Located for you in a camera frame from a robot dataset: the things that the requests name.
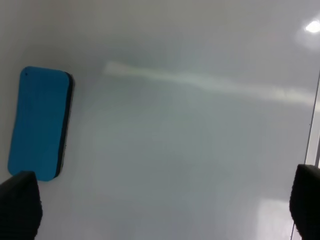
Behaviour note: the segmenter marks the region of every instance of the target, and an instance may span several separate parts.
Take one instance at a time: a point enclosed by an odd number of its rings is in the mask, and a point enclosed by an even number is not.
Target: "white surface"
[[[37,239],[287,240],[318,1],[0,1],[0,178],[28,65],[76,86]]]

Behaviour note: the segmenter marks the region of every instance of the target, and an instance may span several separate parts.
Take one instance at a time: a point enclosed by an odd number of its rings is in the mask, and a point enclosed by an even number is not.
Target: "blue foam pad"
[[[31,66],[22,70],[8,161],[12,175],[33,171],[41,181],[58,176],[73,86],[64,71]]]

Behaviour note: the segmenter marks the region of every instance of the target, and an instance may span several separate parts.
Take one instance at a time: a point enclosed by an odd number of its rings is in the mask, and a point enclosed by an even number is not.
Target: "blue eraser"
[[[20,74],[8,170],[50,181],[62,170],[74,80],[64,71],[28,66]]]

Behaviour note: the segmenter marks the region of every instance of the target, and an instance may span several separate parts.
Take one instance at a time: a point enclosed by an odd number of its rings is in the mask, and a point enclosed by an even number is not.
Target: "black object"
[[[43,211],[36,175],[22,171],[0,185],[0,239],[35,239]]]
[[[64,157],[65,157],[65,148],[66,148],[66,138],[67,138],[67,131],[68,131],[68,123],[70,117],[70,108],[72,103],[73,91],[75,87],[75,81],[72,75],[68,72],[65,72],[69,78],[69,87],[66,93],[66,101],[65,101],[65,110],[64,110],[64,118],[62,123],[62,130],[61,130],[61,138],[58,150],[58,162],[55,171],[54,177],[56,178],[64,166]]]
[[[290,212],[303,240],[320,239],[320,169],[299,164],[290,197]]]

